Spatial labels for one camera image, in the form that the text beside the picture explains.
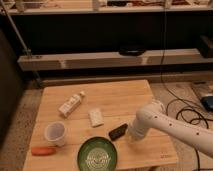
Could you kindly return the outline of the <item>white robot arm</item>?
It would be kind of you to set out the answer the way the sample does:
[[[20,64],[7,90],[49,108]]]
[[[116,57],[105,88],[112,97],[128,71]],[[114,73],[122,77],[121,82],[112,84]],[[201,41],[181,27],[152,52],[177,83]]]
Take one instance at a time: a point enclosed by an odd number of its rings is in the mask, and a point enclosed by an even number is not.
[[[135,118],[129,123],[129,135],[133,140],[142,140],[154,128],[213,158],[212,130],[175,120],[164,112],[165,107],[158,100],[144,105],[136,111]]]

